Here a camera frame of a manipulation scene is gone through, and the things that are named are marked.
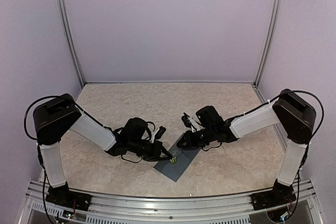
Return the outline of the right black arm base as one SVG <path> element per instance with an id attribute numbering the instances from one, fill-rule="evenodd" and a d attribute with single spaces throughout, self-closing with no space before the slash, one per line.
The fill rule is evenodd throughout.
<path id="1" fill-rule="evenodd" d="M 297 200 L 293 186 L 286 186 L 276 179 L 271 190 L 251 195 L 254 210 L 272 208 Z"/>

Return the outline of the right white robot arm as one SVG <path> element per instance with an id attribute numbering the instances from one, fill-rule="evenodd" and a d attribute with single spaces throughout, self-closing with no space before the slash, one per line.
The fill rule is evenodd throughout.
<path id="1" fill-rule="evenodd" d="M 204 148 L 213 141 L 231 143 L 250 133 L 281 124 L 289 142 L 274 184 L 276 188 L 268 194 L 269 201 L 273 205 L 279 205 L 288 198 L 288 188 L 304 165 L 310 142 L 320 127 L 315 124 L 315 108 L 300 97 L 301 93 L 301 90 L 284 89 L 258 107 L 226 120 L 212 105 L 196 112 L 198 121 L 184 114 L 182 121 L 188 131 L 180 137 L 176 146 L 183 150 L 193 150 Z"/>

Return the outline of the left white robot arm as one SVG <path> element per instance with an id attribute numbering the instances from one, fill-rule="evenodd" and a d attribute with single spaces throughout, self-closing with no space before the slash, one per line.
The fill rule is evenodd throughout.
<path id="1" fill-rule="evenodd" d="M 65 187 L 67 182 L 60 154 L 60 141 L 68 131 L 84 137 L 111 156 L 123 157 L 131 152 L 147 162 L 173 157 L 160 141 L 165 127 L 150 130 L 150 121 L 135 117 L 113 130 L 86 112 L 68 93 L 40 98 L 27 111 L 33 113 L 36 132 L 29 138 L 37 142 L 39 160 L 53 188 L 53 197 L 64 206 L 74 199 L 72 191 Z"/>

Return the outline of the dark blue envelope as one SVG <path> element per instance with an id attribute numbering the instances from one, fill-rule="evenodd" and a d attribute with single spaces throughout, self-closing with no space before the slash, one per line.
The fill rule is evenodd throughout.
<path id="1" fill-rule="evenodd" d="M 175 160 L 173 162 L 159 161 L 154 166 L 154 169 L 170 180 L 177 182 L 200 152 L 200 149 L 183 150 L 178 148 L 176 143 L 174 143 L 169 152 Z"/>

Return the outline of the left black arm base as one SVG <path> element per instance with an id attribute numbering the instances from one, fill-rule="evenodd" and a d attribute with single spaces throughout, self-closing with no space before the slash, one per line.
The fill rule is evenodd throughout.
<path id="1" fill-rule="evenodd" d="M 88 211 L 92 196 L 69 189 L 68 183 L 60 187 L 49 187 L 46 201 L 73 210 Z"/>

